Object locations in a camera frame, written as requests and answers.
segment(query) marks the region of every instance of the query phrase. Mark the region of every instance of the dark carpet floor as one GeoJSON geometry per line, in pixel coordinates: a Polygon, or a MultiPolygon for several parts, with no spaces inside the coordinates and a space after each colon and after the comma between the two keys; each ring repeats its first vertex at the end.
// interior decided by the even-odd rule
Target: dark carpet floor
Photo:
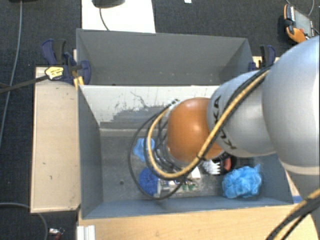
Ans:
{"type": "MultiPolygon", "coordinates": [[[[292,0],[307,13],[311,0],[292,0]]],[[[261,44],[272,45],[277,56],[290,47],[282,20],[284,0],[152,0],[157,32],[248,38],[252,54],[261,44]]],[[[310,16],[319,29],[319,4],[310,16]]],[[[19,30],[19,0],[0,0],[0,82],[9,84],[19,30]]],[[[36,65],[45,64],[40,44],[66,39],[67,51],[76,48],[81,27],[81,0],[23,0],[20,52],[13,84],[34,77],[36,65]]],[[[6,95],[0,96],[2,117],[6,95]]],[[[11,93],[0,150],[0,202],[29,204],[33,132],[33,87],[11,93]]],[[[49,227],[66,229],[63,239],[75,239],[76,213],[45,214],[49,227]]],[[[36,216],[21,208],[0,208],[0,239],[43,239],[36,216]]]]}

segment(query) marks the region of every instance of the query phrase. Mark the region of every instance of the blue sponge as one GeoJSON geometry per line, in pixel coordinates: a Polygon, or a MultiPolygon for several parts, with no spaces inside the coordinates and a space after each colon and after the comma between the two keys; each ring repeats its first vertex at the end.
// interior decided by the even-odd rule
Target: blue sponge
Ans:
{"type": "Polygon", "coordinates": [[[139,174],[139,185],[150,196],[157,193],[158,177],[149,168],[144,168],[139,174]]]}
{"type": "Polygon", "coordinates": [[[222,181],[223,196],[232,199],[259,195],[262,184],[260,170],[261,166],[257,164],[254,168],[244,166],[227,173],[222,181]]]}
{"type": "MultiPolygon", "coordinates": [[[[144,142],[145,139],[144,138],[138,138],[136,145],[133,148],[133,153],[140,158],[140,160],[142,162],[145,162],[145,155],[144,155],[144,142]]],[[[151,148],[154,149],[155,147],[155,141],[153,139],[151,139],[151,148]]]]}

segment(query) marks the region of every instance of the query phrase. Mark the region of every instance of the yellow label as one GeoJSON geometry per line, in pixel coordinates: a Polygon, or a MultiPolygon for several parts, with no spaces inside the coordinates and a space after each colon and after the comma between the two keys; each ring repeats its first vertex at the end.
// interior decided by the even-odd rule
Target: yellow label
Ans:
{"type": "Polygon", "coordinates": [[[45,70],[45,74],[50,80],[57,80],[64,75],[64,68],[59,66],[51,66],[45,70]]]}

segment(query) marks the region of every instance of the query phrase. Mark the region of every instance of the gray bin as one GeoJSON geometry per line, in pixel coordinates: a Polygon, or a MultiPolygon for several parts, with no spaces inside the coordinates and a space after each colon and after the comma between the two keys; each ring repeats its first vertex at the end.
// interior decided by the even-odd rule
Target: gray bin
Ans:
{"type": "MultiPolygon", "coordinates": [[[[246,39],[78,29],[77,52],[78,61],[88,59],[92,67],[92,85],[79,88],[77,105],[84,219],[293,203],[286,173],[276,154],[238,161],[239,166],[261,164],[261,192],[251,198],[224,198],[223,177],[204,176],[203,191],[196,196],[148,200],[129,173],[127,153],[137,128],[168,100],[210,97],[218,85],[247,71],[252,57],[246,39]],[[133,43],[140,45],[133,49],[133,43]],[[167,49],[155,53],[161,46],[167,49]],[[168,61],[170,56],[176,60],[168,61]],[[192,62],[197,56],[201,56],[199,63],[192,62]]],[[[142,165],[136,162],[134,166],[139,169],[142,165]]]]}

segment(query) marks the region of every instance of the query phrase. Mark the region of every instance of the wooden table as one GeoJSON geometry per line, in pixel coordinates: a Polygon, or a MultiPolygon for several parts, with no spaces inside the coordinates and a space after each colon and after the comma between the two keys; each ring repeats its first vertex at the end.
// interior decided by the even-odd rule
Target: wooden table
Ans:
{"type": "MultiPolygon", "coordinates": [[[[43,71],[37,68],[37,77],[43,71]]],[[[76,210],[81,198],[75,88],[48,80],[37,83],[34,104],[31,212],[76,210]]],[[[86,220],[79,214],[78,224],[95,225],[97,240],[263,240],[294,206],[86,220]]],[[[288,239],[318,239],[312,218],[288,239]]]]}

